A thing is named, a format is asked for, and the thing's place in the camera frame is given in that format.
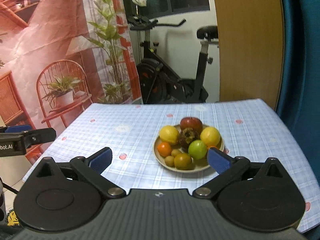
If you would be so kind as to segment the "printed pink backdrop cloth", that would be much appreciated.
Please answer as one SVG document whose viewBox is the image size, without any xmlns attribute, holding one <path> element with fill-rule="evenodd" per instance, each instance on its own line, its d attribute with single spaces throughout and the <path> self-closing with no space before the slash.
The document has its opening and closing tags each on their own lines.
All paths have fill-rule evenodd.
<svg viewBox="0 0 320 240">
<path fill-rule="evenodd" d="M 123 0 L 1 0 L 1 120 L 62 132 L 141 98 Z"/>
</svg>

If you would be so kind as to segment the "green apple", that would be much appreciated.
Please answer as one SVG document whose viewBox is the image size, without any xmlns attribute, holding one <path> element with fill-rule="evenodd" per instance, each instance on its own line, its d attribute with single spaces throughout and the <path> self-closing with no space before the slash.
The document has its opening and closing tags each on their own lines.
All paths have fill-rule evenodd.
<svg viewBox="0 0 320 240">
<path fill-rule="evenodd" d="M 207 145 L 202 140 L 195 140 L 189 145 L 188 153 L 195 160 L 203 159 L 207 154 Z"/>
</svg>

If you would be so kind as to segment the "beige plate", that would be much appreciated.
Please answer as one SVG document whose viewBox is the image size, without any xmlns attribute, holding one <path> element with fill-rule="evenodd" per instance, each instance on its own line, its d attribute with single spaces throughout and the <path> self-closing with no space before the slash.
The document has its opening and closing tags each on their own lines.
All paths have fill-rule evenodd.
<svg viewBox="0 0 320 240">
<path fill-rule="evenodd" d="M 155 140 L 154 154 L 165 168 L 180 173 L 195 173 L 208 169 L 207 154 L 213 146 L 224 151 L 225 142 L 220 132 L 213 126 L 179 124 L 163 126 Z"/>
</svg>

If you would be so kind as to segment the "brown-orange round fruit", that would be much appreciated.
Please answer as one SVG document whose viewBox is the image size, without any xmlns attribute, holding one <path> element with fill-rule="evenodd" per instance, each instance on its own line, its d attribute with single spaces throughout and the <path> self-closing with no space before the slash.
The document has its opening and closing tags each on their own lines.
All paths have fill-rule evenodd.
<svg viewBox="0 0 320 240">
<path fill-rule="evenodd" d="M 176 155 L 174 165 L 178 170 L 192 170 L 194 168 L 192 157 L 186 153 Z"/>
</svg>

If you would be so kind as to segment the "red apple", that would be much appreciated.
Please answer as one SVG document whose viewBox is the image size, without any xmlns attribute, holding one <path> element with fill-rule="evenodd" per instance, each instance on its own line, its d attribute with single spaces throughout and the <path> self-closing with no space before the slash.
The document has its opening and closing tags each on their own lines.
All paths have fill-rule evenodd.
<svg viewBox="0 0 320 240">
<path fill-rule="evenodd" d="M 180 129 L 192 128 L 197 133 L 201 133 L 203 130 L 203 123 L 199 118 L 189 116 L 180 121 Z"/>
</svg>

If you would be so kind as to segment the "blue plaid tablecloth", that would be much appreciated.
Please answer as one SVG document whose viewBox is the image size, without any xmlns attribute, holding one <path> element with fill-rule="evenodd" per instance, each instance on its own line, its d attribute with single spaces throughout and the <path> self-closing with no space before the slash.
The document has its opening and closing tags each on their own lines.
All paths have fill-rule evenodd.
<svg viewBox="0 0 320 240">
<path fill-rule="evenodd" d="M 298 227 L 306 232 L 319 224 L 319 184 L 305 155 L 287 127 L 263 100 L 181 105 L 103 105 L 94 103 L 45 150 L 44 157 L 68 162 L 104 147 L 113 152 L 103 176 L 125 190 L 188 189 L 216 177 L 212 168 L 177 173 L 164 168 L 153 148 L 159 130 L 186 116 L 217 128 L 225 152 L 252 162 L 276 157 L 298 186 L 306 212 Z"/>
</svg>

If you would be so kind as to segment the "yellow lemon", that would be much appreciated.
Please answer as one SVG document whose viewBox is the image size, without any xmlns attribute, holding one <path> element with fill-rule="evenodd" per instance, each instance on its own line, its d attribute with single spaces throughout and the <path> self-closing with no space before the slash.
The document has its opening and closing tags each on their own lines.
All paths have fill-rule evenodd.
<svg viewBox="0 0 320 240">
<path fill-rule="evenodd" d="M 170 125 L 162 127 L 159 132 L 159 138 L 161 141 L 167 142 L 170 145 L 176 145 L 178 143 L 179 135 L 180 133 L 178 129 Z"/>
<path fill-rule="evenodd" d="M 206 127 L 200 134 L 200 139 L 207 146 L 217 146 L 220 142 L 221 135 L 220 132 L 215 127 Z"/>
</svg>

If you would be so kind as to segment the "black exercise bike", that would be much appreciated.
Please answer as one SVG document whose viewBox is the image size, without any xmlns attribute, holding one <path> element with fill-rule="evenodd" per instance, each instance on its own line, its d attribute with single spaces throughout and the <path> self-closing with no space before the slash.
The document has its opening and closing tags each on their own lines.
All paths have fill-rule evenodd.
<svg viewBox="0 0 320 240">
<path fill-rule="evenodd" d="M 143 48 L 143 58 L 136 65 L 140 91 L 144 104 L 160 103 L 205 103 L 208 92 L 203 86 L 206 67 L 213 62 L 208 56 L 210 45 L 219 45 L 218 28 L 216 25 L 201 27 L 196 36 L 200 40 L 201 49 L 194 79 L 181 78 L 157 53 L 158 42 L 150 41 L 150 31 L 155 27 L 178 28 L 185 24 L 159 23 L 145 16 L 128 16 L 132 31 L 143 31 L 145 38 L 139 46 Z"/>
</svg>

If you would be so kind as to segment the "blue curtain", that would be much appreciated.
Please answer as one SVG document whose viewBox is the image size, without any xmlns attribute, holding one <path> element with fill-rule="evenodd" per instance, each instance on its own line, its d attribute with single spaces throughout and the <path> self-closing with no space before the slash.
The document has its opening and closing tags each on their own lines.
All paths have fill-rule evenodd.
<svg viewBox="0 0 320 240">
<path fill-rule="evenodd" d="M 283 73 L 276 113 L 305 155 L 319 152 L 319 0 L 281 0 Z"/>
</svg>

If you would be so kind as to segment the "dark purple mangosteen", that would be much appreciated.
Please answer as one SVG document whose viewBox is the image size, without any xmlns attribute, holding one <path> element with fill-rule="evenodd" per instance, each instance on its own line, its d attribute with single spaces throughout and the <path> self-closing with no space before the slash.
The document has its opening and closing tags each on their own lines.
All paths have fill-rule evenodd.
<svg viewBox="0 0 320 240">
<path fill-rule="evenodd" d="M 188 148 L 193 141 L 199 140 L 199 138 L 199 133 L 193 128 L 188 127 L 181 130 L 178 137 L 178 143 L 182 146 L 182 148 Z"/>
</svg>

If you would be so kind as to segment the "wooden door panel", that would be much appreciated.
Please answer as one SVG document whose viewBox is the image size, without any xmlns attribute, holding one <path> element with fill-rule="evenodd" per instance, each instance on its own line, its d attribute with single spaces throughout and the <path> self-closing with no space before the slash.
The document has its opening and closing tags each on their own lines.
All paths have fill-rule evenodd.
<svg viewBox="0 0 320 240">
<path fill-rule="evenodd" d="M 281 0 L 214 0 L 219 32 L 220 100 L 278 103 L 284 57 Z"/>
</svg>

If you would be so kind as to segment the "small brown kiwi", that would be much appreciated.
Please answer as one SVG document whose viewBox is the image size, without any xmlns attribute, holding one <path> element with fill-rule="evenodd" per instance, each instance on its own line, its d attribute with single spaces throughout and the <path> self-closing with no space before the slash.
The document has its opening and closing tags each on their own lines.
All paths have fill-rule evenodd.
<svg viewBox="0 0 320 240">
<path fill-rule="evenodd" d="M 181 154 L 181 153 L 182 152 L 179 149 L 173 149 L 171 152 L 171 156 L 175 158 L 178 154 Z"/>
<path fill-rule="evenodd" d="M 167 166 L 174 167 L 175 166 L 174 159 L 175 157 L 173 157 L 172 155 L 169 155 L 164 158 L 164 162 Z"/>
</svg>

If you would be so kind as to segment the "orange tangerine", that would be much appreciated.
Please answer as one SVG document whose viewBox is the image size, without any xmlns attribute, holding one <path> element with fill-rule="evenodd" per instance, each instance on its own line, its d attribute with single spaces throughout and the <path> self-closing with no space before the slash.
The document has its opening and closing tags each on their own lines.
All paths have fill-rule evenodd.
<svg viewBox="0 0 320 240">
<path fill-rule="evenodd" d="M 160 156 L 165 158 L 166 156 L 171 155 L 172 148 L 171 148 L 171 145 L 168 142 L 161 142 L 157 146 L 157 151 L 158 151 Z"/>
</svg>

